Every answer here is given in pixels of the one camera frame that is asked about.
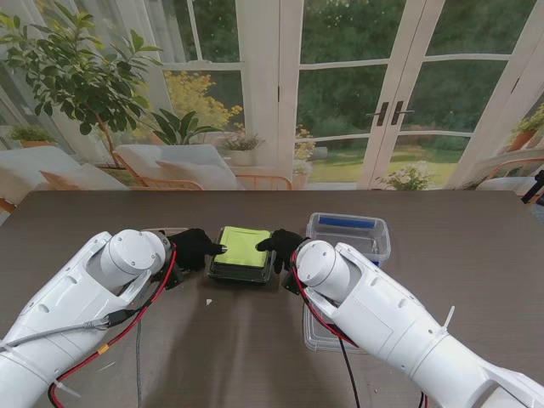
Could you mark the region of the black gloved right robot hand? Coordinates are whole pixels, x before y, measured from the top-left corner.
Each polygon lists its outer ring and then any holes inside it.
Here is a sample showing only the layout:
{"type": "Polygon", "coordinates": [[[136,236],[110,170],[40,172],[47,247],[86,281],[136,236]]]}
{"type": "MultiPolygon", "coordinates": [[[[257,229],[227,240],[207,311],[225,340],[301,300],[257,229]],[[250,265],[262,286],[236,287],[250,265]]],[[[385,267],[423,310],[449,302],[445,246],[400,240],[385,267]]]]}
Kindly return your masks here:
{"type": "Polygon", "coordinates": [[[256,246],[259,252],[275,252],[274,271],[279,274],[284,269],[289,269],[292,254],[305,242],[308,237],[303,238],[294,232],[278,229],[265,240],[260,241],[256,246]]]}

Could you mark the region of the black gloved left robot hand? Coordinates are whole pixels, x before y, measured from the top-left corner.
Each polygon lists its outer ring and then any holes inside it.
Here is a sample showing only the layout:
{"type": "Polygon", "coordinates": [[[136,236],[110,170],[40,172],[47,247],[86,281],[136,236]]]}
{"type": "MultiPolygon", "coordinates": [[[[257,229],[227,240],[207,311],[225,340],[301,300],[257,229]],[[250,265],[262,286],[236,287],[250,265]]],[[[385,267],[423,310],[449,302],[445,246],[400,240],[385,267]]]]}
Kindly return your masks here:
{"type": "Polygon", "coordinates": [[[214,243],[203,229],[187,229],[168,239],[177,248],[176,264],[182,271],[199,271],[205,267],[206,256],[228,251],[226,246],[214,243]]]}

